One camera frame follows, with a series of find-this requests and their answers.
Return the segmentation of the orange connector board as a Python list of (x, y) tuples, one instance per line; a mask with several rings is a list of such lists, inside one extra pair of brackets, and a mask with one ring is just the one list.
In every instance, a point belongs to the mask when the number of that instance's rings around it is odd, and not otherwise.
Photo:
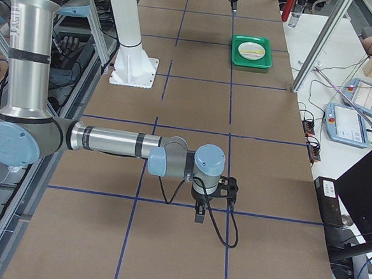
[(314, 136), (315, 135), (315, 117), (313, 116), (312, 112), (308, 110), (301, 110), (303, 112), (303, 119), (302, 119), (302, 125), (303, 125), (303, 131), (305, 135)]
[(320, 141), (316, 137), (308, 135), (305, 139), (305, 142), (308, 151), (309, 162), (312, 166), (315, 162), (320, 162)]

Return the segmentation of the black monitor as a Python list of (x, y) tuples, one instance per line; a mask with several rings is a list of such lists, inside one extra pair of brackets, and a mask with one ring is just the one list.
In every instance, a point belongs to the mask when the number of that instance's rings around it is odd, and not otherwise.
[(329, 250), (329, 260), (355, 257), (372, 252), (372, 150), (336, 180), (336, 192), (359, 232), (362, 244)]

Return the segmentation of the orange connector board far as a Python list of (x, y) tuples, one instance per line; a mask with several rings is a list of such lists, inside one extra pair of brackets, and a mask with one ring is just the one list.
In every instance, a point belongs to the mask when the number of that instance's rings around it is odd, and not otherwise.
[(305, 135), (314, 136), (315, 135), (315, 117), (313, 116), (312, 112), (308, 110), (301, 110), (303, 112), (303, 119), (302, 119), (302, 125), (303, 125), (303, 131)]

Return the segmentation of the orange connector board near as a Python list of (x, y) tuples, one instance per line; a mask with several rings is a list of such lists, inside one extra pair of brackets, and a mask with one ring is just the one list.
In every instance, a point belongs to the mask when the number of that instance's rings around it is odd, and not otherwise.
[(305, 142), (308, 151), (309, 162), (312, 166), (315, 162), (320, 162), (320, 141), (316, 137), (308, 135), (305, 139)]

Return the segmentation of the yellow plastic spoon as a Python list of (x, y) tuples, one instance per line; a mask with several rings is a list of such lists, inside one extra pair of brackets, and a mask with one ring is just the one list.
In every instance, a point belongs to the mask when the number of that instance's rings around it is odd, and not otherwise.
[(247, 53), (247, 54), (257, 54), (257, 55), (262, 55), (264, 54), (264, 51), (262, 50), (242, 50), (242, 53)]

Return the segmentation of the green plastic tray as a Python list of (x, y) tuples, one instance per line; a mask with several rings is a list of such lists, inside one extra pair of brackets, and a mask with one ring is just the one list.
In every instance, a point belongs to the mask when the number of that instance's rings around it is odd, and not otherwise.
[[(262, 45), (266, 51), (266, 55), (259, 59), (250, 61), (243, 58), (238, 52), (238, 46), (244, 42), (254, 42)], [(267, 38), (249, 35), (236, 34), (232, 38), (232, 62), (239, 67), (257, 68), (257, 69), (269, 69), (273, 65), (272, 52), (270, 49), (270, 42)]]

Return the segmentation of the blue teach pendant far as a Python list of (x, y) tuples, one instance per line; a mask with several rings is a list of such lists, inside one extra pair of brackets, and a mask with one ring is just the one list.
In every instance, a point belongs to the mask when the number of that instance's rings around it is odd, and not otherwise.
[(353, 78), (341, 90), (359, 109), (372, 117), (372, 83)]

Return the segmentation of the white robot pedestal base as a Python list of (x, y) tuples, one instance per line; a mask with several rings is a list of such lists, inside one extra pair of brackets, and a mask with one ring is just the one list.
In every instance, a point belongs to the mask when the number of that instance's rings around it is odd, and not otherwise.
[(137, 0), (111, 0), (120, 45), (109, 82), (137, 88), (152, 88), (159, 60), (143, 49)]

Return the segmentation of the metal stand green clip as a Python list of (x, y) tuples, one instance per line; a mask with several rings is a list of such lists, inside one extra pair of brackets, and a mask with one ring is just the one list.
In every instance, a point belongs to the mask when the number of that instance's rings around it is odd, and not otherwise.
[(334, 89), (334, 90), (336, 90), (339, 94), (341, 94), (341, 96), (345, 99), (345, 100), (347, 100), (347, 102), (348, 102), (348, 104), (353, 108), (353, 109), (355, 109), (356, 110), (356, 112), (365, 120), (365, 121), (367, 121), (368, 123), (369, 123), (369, 125), (371, 126), (371, 128), (372, 128), (372, 121), (363, 113), (363, 111), (362, 110), (360, 110), (351, 100), (349, 100), (349, 98), (340, 90), (340, 88), (336, 85), (336, 84), (334, 84), (332, 81), (330, 81), (330, 79), (328, 78), (328, 77), (326, 77), (326, 75), (323, 73), (323, 72), (321, 72), (321, 70), (319, 69), (319, 68), (317, 68), (316, 66), (314, 66), (314, 69), (315, 69), (315, 71), (316, 72), (318, 72), (319, 73), (319, 75), (320, 76), (322, 76), (323, 77), (323, 79), (325, 79), (327, 82), (328, 82), (328, 84), (330, 85), (330, 86), (332, 86), (332, 88)]

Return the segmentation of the aluminium frame post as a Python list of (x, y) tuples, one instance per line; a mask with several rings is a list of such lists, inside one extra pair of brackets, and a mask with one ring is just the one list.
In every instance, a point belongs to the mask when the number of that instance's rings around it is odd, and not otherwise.
[(339, 21), (343, 18), (347, 12), (348, 7), (352, 4), (353, 0), (338, 0), (336, 6), (328, 17), (324, 24), (324, 27), (320, 31), (318, 38), (315, 40), (310, 53), (306, 57), (303, 65), (301, 66), (298, 75), (296, 76), (294, 83), (291, 86), (291, 92), (297, 93), (306, 76), (310, 73), (315, 65), (316, 60), (319, 58), (322, 49), (325, 47), (327, 40), (331, 37), (332, 33), (336, 29)]

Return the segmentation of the white round plate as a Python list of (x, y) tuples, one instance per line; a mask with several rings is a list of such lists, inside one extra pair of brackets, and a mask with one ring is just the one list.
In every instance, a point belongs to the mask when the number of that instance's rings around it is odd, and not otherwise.
[(266, 55), (264, 47), (254, 42), (244, 42), (238, 46), (239, 54), (250, 61), (259, 60)]

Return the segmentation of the blue teach pendant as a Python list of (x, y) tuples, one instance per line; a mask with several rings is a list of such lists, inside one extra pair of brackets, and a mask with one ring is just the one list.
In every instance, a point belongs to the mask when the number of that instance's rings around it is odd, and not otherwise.
[(332, 141), (357, 148), (369, 146), (365, 121), (353, 108), (329, 103), (324, 115), (326, 132)]
[(359, 109), (372, 117), (372, 83), (353, 78), (341, 90)]

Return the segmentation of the blue teach pendant near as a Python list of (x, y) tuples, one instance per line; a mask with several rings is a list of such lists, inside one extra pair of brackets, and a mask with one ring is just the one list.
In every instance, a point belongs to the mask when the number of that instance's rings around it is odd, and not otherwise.
[(324, 115), (326, 132), (332, 141), (357, 148), (369, 146), (365, 121), (353, 108), (329, 103)]

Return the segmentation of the clear water bottle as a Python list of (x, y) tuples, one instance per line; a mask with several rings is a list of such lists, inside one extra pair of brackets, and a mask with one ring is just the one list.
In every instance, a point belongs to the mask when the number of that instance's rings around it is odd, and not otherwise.
[(297, 26), (297, 23), (301, 17), (301, 14), (304, 12), (308, 0), (296, 0), (293, 11), (290, 14), (290, 19), (288, 22), (289, 27)]

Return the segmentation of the black box device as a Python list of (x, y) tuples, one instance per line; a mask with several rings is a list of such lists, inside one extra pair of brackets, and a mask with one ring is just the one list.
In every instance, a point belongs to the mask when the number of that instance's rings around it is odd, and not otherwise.
[(323, 176), (314, 179), (318, 207), (325, 226), (345, 229), (352, 226), (354, 221), (349, 215), (341, 214), (335, 182), (335, 179)]

